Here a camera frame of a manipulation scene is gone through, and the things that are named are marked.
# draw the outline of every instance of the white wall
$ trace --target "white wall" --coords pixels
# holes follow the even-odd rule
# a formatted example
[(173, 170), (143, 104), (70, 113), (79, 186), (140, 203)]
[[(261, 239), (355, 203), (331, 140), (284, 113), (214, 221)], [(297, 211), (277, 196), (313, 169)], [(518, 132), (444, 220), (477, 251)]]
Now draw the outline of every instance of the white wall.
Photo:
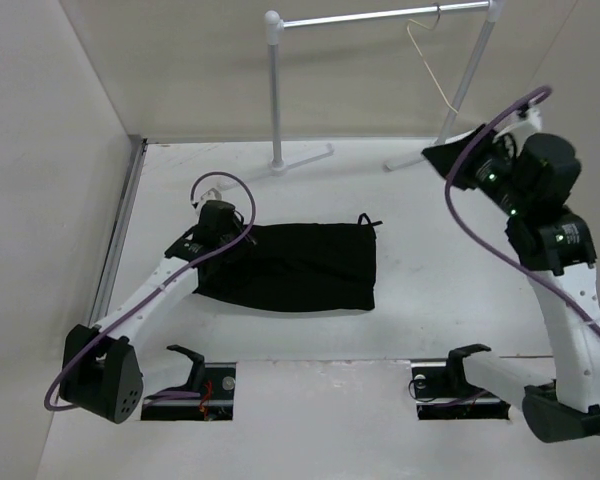
[(533, 79), (541, 83), (555, 88), (543, 107), (547, 130), (569, 139), (583, 163), (569, 203), (592, 230), (600, 292), (600, 0), (579, 0)]
[(130, 155), (57, 0), (0, 0), (0, 479), (34, 478)]
[[(429, 0), (61, 0), (130, 133), (265, 137), (269, 92), (264, 13), (298, 19), (401, 9)], [(447, 0), (458, 3), (464, 0)], [(457, 129), (521, 95), (575, 0), (508, 2)], [(452, 96), (486, 17), (445, 16), (414, 30)], [(423, 19), (433, 22), (434, 19)], [(281, 39), (283, 134), (433, 135), (446, 107), (405, 22), (289, 31)]]

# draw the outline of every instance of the cable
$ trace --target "cable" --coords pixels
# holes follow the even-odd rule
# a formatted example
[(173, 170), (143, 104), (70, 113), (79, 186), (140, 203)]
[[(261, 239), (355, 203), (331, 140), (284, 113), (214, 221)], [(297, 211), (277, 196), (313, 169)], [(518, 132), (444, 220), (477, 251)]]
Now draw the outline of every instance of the cable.
[[(411, 393), (411, 387), (413, 386), (414, 391), (413, 393)], [(407, 385), (407, 391), (409, 392), (409, 396), (414, 399), (416, 402), (420, 402), (420, 403), (431, 403), (431, 402), (435, 402), (438, 397), (433, 397), (430, 399), (426, 399), (426, 400), (422, 400), (421, 398), (416, 398), (416, 394), (415, 394), (415, 380), (411, 380), (409, 382), (409, 385)]]
[(200, 400), (200, 405), (198, 405), (198, 409), (200, 410), (200, 412), (202, 412), (203, 415), (203, 420), (207, 419), (207, 413), (209, 412), (209, 402), (211, 401), (211, 394), (213, 393), (213, 384), (211, 383), (211, 380), (209, 380), (206, 384), (205, 387), (207, 389), (207, 394), (202, 397), (202, 400)]
[[(240, 180), (235, 175), (232, 175), (231, 173), (227, 173), (227, 172), (209, 172), (209, 173), (205, 173), (200, 178), (198, 178), (195, 181), (195, 183), (193, 184), (193, 186), (191, 187), (191, 198), (194, 198), (196, 188), (198, 187), (198, 185), (200, 185), (200, 182), (202, 182), (206, 178), (209, 178), (209, 177), (212, 177), (212, 176), (217, 176), (217, 175), (222, 176), (222, 177), (229, 177), (230, 179), (232, 179), (235, 182), (237, 182), (244, 189), (244, 191), (246, 192), (247, 196), (249, 197), (249, 202), (251, 203), (251, 218), (249, 219), (249, 223), (247, 224), (247, 227), (240, 233), (240, 235), (238, 235), (231, 242), (227, 243), (226, 245), (223, 245), (220, 248), (217, 248), (216, 250), (213, 250), (212, 252), (206, 253), (206, 254), (204, 254), (204, 255), (196, 258), (195, 260), (189, 262), (184, 267), (182, 267), (179, 270), (177, 270), (174, 274), (172, 274), (169, 278), (167, 278), (164, 281), (164, 283), (160, 286), (162, 288), (164, 288), (167, 285), (169, 285), (171, 282), (173, 282), (176, 278), (178, 278), (184, 272), (188, 271), (190, 268), (197, 267), (198, 265), (200, 265), (201, 263), (209, 260), (210, 258), (213, 258), (216, 255), (220, 255), (221, 253), (226, 252), (230, 248), (235, 247), (247, 235), (249, 235), (249, 232), (251, 231), (251, 228), (253, 227), (253, 224), (254, 224), (254, 222), (256, 220), (256, 201), (253, 198), (253, 194), (251, 193), (251, 190), (249, 190), (249, 187), (247, 186), (247, 184), (244, 183), (242, 180)], [(124, 322), (126, 322), (127, 320), (129, 320), (137, 312), (139, 312), (144, 307), (146, 307), (154, 298), (156, 298), (158, 295), (160, 295), (160, 293), (162, 293), (162, 288), (156, 288), (153, 292), (151, 292), (149, 295), (147, 295), (144, 300), (140, 301), (135, 307), (133, 307), (131, 310), (129, 310), (128, 312), (126, 312), (124, 315), (122, 315), (118, 320), (116, 320), (111, 325), (109, 325), (107, 328), (105, 328), (104, 330), (102, 330), (98, 335), (96, 335), (93, 338), (93, 340), (91, 340), (89, 343), (87, 343), (87, 345), (85, 345), (85, 347), (82, 350), (80, 350), (67, 363), (67, 365), (60, 371), (60, 373), (53, 380), (53, 382), (51, 382), (51, 385), (49, 386), (49, 389), (47, 390), (47, 393), (44, 396), (44, 407), (47, 410), (49, 410), (50, 412), (62, 412), (62, 411), (72, 410), (74, 408), (77, 408), (76, 405), (71, 405), (71, 404), (70, 405), (57, 405), (57, 404), (52, 403), (51, 400), (52, 400), (52, 397), (53, 397), (53, 394), (54, 394), (56, 388), (58, 388), (58, 386), (65, 379), (65, 377), (68, 375), (68, 373), (71, 370), (73, 370), (73, 368), (78, 364), (78, 362), (80, 362), (80, 360), (82, 360), (84, 358), (84, 356), (89, 351), (91, 351), (96, 345), (98, 345), (98, 343), (100, 343), (100, 341), (102, 341), (102, 339), (105, 338), (109, 333), (111, 333), (113, 330), (115, 330), (116, 328), (118, 328)]]
[(472, 400), (475, 402), (480, 397), (484, 397), (488, 393), (489, 392), (487, 392), (486, 390), (480, 390), (478, 393), (474, 393), (473, 395), (471, 395), (469, 397), (458, 398), (456, 400), (452, 400), (452, 401), (447, 402), (447, 403), (436, 403), (433, 406), (434, 407), (455, 407), (457, 405), (462, 405), (463, 403), (470, 402)]
[(470, 411), (470, 410), (471, 410), (473, 407), (475, 407), (475, 406), (476, 406), (476, 403), (478, 402), (478, 398), (479, 398), (479, 397), (476, 397), (476, 398), (474, 398), (474, 399), (473, 399), (473, 402), (471, 402), (471, 405), (469, 405), (469, 408), (467, 408), (467, 413), (469, 413), (469, 411)]
[(424, 28), (425, 30), (429, 30), (430, 32), (432, 32), (438, 26), (438, 22), (439, 21), (440, 21), (440, 15), (438, 15), (438, 20), (436, 20), (436, 23), (434, 23), (433, 26), (428, 27), (427, 25), (424, 25), (423, 23), (416, 22), (415, 20), (409, 19), (409, 20), (407, 20), (407, 34), (409, 35), (409, 38), (411, 39), (411, 42), (413, 43), (413, 46), (416, 47), (416, 51), (418, 52), (418, 55), (420, 55), (420, 58), (422, 59), (422, 62), (424, 63), (424, 66), (427, 67), (427, 70), (429, 71), (429, 75), (431, 76), (431, 79), (433, 80), (433, 83), (436, 84), (436, 87), (438, 88), (438, 91), (440, 92), (440, 95), (442, 96), (442, 99), (444, 100), (444, 103), (447, 104), (447, 107), (449, 107), (450, 110), (452, 110), (453, 112), (456, 113), (456, 115), (458, 115), (458, 114), (460, 114), (460, 112), (458, 110), (456, 110), (451, 105), (451, 103), (449, 103), (449, 100), (447, 99), (447, 96), (444, 94), (444, 90), (442, 90), (442, 87), (440, 86), (440, 83), (438, 82), (438, 79), (433, 74), (433, 70), (431, 70), (431, 67), (429, 66), (429, 63), (427, 62), (427, 59), (424, 57), (424, 54), (422, 53), (422, 50), (420, 50), (420, 47), (418, 46), (418, 43), (416, 42), (416, 39), (413, 38), (413, 34), (411, 33), (411, 24), (412, 23), (415, 24), (415, 25), (418, 25), (419, 27)]
[(189, 399), (197, 400), (198, 398), (200, 398), (200, 394), (198, 392), (185, 392), (185, 391), (177, 391), (177, 390), (172, 390), (170, 392), (163, 391), (163, 392), (156, 393), (152, 396), (157, 396), (158, 398), (154, 398), (150, 402), (147, 402), (144, 405), (142, 405), (143, 410), (145, 408), (149, 408), (150, 406), (152, 406), (158, 402), (167, 402), (169, 400), (189, 400)]
[(469, 144), (462, 150), (457, 160), (451, 167), (451, 171), (447, 176), (447, 182), (444, 186), (444, 199), (447, 204), (447, 208), (451, 213), (451, 216), (455, 220), (455, 222), (460, 226), (460, 228), (478, 245), (487, 250), (489, 253), (494, 255), (496, 258), (502, 260), (509, 266), (515, 268), (519, 272), (523, 273), (534, 282), (542, 285), (544, 288), (555, 294), (558, 298), (563, 300), (571, 309), (573, 309), (585, 324), (593, 330), (593, 332), (600, 338), (600, 327), (595, 323), (594, 320), (580, 305), (576, 302), (568, 293), (562, 291), (558, 287), (552, 285), (544, 278), (542, 278), (537, 273), (523, 267), (518, 262), (509, 258), (507, 255), (499, 251), (497, 248), (492, 246), (487, 241), (480, 238), (465, 222), (460, 218), (453, 201), (451, 200), (451, 187), (453, 186), (453, 181), (455, 180), (456, 175), (460, 171), (462, 164), (469, 158), (469, 154), (471, 151), (484, 139), (491, 130), (497, 127), (500, 122), (505, 120), (509, 115), (516, 112), (520, 108), (526, 106), (529, 103), (534, 103), (535, 105), (545, 101), (549, 95), (551, 95), (552, 89), (548, 85), (535, 89), (533, 92), (525, 95), (521, 99), (514, 102), (511, 106), (503, 110), (496, 118), (494, 118), (489, 124), (485, 125), (480, 132), (469, 142)]

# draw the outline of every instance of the white panel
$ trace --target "white panel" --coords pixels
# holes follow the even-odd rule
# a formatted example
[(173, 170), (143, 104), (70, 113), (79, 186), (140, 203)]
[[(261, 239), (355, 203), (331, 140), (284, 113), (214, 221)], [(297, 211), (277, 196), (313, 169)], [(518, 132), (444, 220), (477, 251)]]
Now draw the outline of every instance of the white panel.
[(240, 363), (232, 422), (56, 415), (38, 480), (600, 480), (600, 438), (542, 444), (517, 410), (421, 422), (408, 378), (404, 362)]
[[(575, 0), (511, 0), (457, 125), (524, 93)], [(391, 10), (427, 0), (62, 0), (127, 130), (149, 136), (269, 134), (264, 13), (284, 19)], [(486, 17), (414, 34), (452, 96)], [(281, 39), (286, 135), (433, 135), (446, 107), (401, 20), (289, 31)]]
[[(303, 151), (311, 143), (289, 142), (285, 151)], [(425, 144), (339, 140), (333, 157), (252, 184), (259, 224), (355, 223), (362, 212), (384, 221), (377, 229), (374, 311), (276, 314), (192, 295), (172, 311), (167, 327), (147, 348), (176, 342), (213, 361), (421, 358), (476, 342), (502, 355), (550, 353), (528, 282), (455, 225), (444, 204), (443, 181), (433, 169), (421, 164), (390, 174), (382, 170), (385, 160)], [(198, 176), (210, 170), (253, 172), (266, 165), (270, 152), (267, 143), (150, 146), (112, 308), (126, 300), (165, 249), (196, 221), (189, 189)], [(209, 180), (202, 188), (212, 185)], [(479, 192), (454, 197), (478, 232), (513, 254), (503, 233), (503, 213)], [(239, 189), (227, 192), (225, 199), (248, 217)]]
[(129, 155), (57, 0), (0, 1), (0, 480), (35, 476), (44, 386), (84, 319)]

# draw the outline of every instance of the metal rod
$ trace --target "metal rod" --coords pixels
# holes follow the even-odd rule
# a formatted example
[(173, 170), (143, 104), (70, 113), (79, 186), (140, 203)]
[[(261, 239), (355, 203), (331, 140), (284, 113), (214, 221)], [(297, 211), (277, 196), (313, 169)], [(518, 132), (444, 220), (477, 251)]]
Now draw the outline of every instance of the metal rod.
[[(484, 22), (484, 25), (482, 25), (482, 30), (480, 31), (480, 35), (478, 36), (478, 40), (476, 41), (475, 46), (473, 47), (471, 58), (469, 58), (467, 69), (465, 70), (462, 80), (460, 81), (460, 85), (458, 86), (456, 95), (453, 97), (453, 102), (451, 102), (451, 105), (456, 110), (460, 110), (462, 102), (464, 101), (464, 97), (469, 91), (469, 85), (471, 85), (473, 75), (478, 69), (480, 59), (482, 58), (482, 54), (484, 53), (484, 49), (486, 48), (487, 43), (489, 42), (489, 37), (491, 36), (491, 32), (493, 31), (493, 27), (495, 26), (495, 24), (495, 22), (491, 22), (487, 19)], [(445, 118), (444, 120), (442, 130), (440, 131), (440, 135), (438, 136), (435, 145), (440, 145), (447, 141), (447, 138), (449, 138), (449, 135), (451, 134), (451, 128), (453, 127), (453, 122), (455, 122), (456, 120), (456, 116), (456, 112), (449, 109), (449, 112), (447, 113), (447, 118)]]
[(144, 164), (145, 153), (147, 152), (147, 141), (139, 136), (129, 137), (131, 142), (131, 159), (127, 175), (122, 187), (122, 194), (116, 218), (113, 225), (111, 238), (109, 239), (109, 248), (107, 249), (107, 257), (100, 274), (100, 282), (98, 289), (87, 318), (87, 325), (91, 326), (104, 317), (109, 309), (113, 286), (120, 265), (120, 257), (122, 256), (122, 248), (124, 240), (127, 236), (127, 228), (131, 220), (131, 211), (133, 203), (138, 191), (140, 183), (140, 175), (142, 173), (142, 165)]
[(274, 168), (284, 165), (282, 160), (282, 134), (280, 132), (280, 73), (278, 64), (278, 45), (269, 45), (269, 86), (271, 92), (271, 134), (273, 142)]
[[(422, 400), (417, 400), (416, 399), (416, 405), (444, 405), (445, 403), (449, 403), (455, 400), (462, 400), (460, 398), (436, 398), (435, 400), (427, 400), (426, 402), (423, 402)], [(472, 403), (475, 403), (477, 405), (491, 405), (491, 404), (498, 404), (502, 402), (501, 399), (497, 398), (497, 397), (492, 397), (492, 398), (477, 398), (477, 399), (471, 399), (471, 400), (467, 400), (465, 402), (459, 403), (458, 405), (470, 405)]]
[(283, 28), (317, 27), (320, 25), (331, 25), (334, 23), (352, 23), (365, 20), (378, 20), (382, 18), (415, 18), (428, 15), (438, 15), (444, 13), (467, 13), (467, 12), (486, 12), (489, 10), (489, 0), (479, 2), (455, 3), (452, 5), (431, 5), (429, 7), (405, 8), (402, 10), (390, 10), (386, 12), (354, 13), (352, 15), (339, 15), (336, 17), (307, 18), (305, 20), (285, 21)]

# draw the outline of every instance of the black bag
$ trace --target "black bag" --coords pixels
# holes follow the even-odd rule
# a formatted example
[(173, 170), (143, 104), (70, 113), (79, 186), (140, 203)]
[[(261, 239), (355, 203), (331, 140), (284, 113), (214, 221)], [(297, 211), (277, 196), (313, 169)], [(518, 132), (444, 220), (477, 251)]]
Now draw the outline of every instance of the black bag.
[(255, 246), (201, 273), (196, 293), (275, 312), (373, 310), (381, 223), (255, 225)]

